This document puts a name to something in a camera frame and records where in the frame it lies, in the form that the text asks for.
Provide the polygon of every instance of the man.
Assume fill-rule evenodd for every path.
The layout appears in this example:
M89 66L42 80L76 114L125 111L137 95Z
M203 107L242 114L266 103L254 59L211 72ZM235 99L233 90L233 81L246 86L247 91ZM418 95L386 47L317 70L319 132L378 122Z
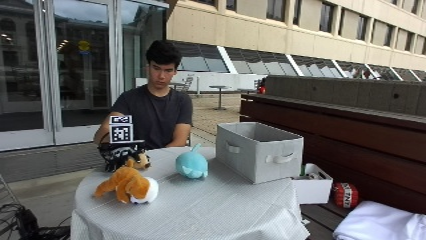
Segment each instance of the man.
M93 138L109 141L109 116L132 115L133 139L145 140L145 148L185 146L191 125L191 100L169 87L181 54L168 41L154 41L146 51L148 84L125 91L110 108Z

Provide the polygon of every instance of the building facade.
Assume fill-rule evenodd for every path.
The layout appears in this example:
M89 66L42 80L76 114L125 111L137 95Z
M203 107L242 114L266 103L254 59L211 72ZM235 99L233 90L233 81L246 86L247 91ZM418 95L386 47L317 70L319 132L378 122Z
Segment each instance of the building facade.
M242 49L242 58L251 65L277 61L277 57L270 59L274 53L290 55L301 68L295 71L305 76L315 74L302 68L323 60L337 61L337 68L350 73L347 77L370 70L363 78L406 80L406 75L408 81L424 79L424 0L168 2L168 39L221 46L233 52ZM237 57L229 57L235 65ZM251 73L270 71L251 69Z

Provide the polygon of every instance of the glass door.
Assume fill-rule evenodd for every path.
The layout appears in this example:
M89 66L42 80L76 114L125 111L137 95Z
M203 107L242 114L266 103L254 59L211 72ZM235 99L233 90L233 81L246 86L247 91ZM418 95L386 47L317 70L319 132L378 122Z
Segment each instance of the glass door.
M0 2L0 151L92 140L117 91L113 9Z
M117 79L110 68L116 66L113 4L112 0L53 0L48 7L53 9L46 22L54 39L46 41L53 60L54 142L90 141L109 112L110 79Z
M53 144L38 14L30 1L0 2L0 150Z

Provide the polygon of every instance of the box handle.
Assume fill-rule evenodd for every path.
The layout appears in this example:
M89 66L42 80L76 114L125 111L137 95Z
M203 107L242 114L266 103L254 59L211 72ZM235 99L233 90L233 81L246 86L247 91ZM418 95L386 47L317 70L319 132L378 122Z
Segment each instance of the box handle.
M274 162L274 163L282 164L282 163L290 162L291 159L293 159L293 153L290 153L286 156L270 156L270 155L266 156L267 163Z
M239 147L231 146L227 142L226 142L226 149L231 153L239 153Z

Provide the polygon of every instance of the black t-shirt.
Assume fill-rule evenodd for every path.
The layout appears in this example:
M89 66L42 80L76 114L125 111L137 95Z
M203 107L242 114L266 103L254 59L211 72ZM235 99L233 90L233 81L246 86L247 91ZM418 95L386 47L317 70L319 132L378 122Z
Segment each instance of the black t-shirt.
M174 89L164 97L154 96L148 85L130 89L121 93L110 111L132 115L133 139L145 140L148 150L172 142L176 124L191 124L190 97Z

